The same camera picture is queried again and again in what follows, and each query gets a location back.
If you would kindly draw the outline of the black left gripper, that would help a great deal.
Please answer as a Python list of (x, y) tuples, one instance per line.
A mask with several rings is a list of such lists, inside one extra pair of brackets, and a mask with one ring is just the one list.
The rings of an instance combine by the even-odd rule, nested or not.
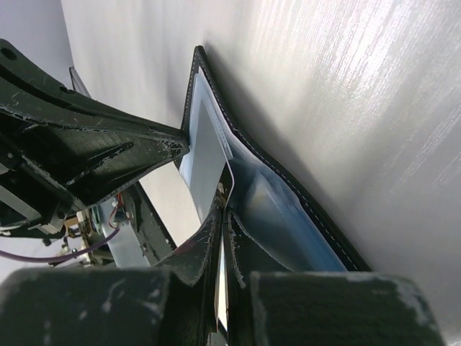
[(180, 129), (54, 79), (1, 41), (1, 232), (59, 238), (77, 212), (189, 150)]

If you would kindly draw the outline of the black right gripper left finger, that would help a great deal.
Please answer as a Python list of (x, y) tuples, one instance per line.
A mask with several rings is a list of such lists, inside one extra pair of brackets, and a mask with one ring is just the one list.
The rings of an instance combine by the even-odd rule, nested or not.
[(220, 214), (152, 267), (27, 268), (1, 284), (3, 345), (205, 345)]

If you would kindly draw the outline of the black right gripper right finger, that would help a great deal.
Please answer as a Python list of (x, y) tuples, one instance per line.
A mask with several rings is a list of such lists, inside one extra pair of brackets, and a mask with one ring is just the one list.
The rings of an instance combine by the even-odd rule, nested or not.
[(231, 345), (443, 345), (410, 280), (374, 272), (292, 272), (232, 210), (223, 224)]

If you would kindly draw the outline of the black leather card holder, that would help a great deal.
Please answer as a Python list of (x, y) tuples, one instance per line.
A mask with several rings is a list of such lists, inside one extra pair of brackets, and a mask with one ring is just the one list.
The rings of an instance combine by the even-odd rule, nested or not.
[(190, 152), (176, 161), (187, 187), (192, 106), (201, 99), (212, 105), (219, 122), (233, 178), (228, 204), (243, 232), (288, 270), (370, 270), (321, 204), (239, 123), (202, 46), (194, 48), (181, 126), (189, 136)]

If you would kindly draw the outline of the grey card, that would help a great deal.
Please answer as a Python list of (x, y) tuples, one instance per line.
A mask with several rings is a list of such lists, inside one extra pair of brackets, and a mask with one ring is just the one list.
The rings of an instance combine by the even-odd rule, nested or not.
[(207, 231), (205, 310), (207, 324), (213, 332), (219, 325), (223, 211), (233, 189), (218, 124), (209, 102), (202, 99), (193, 102), (189, 191), (201, 226)]

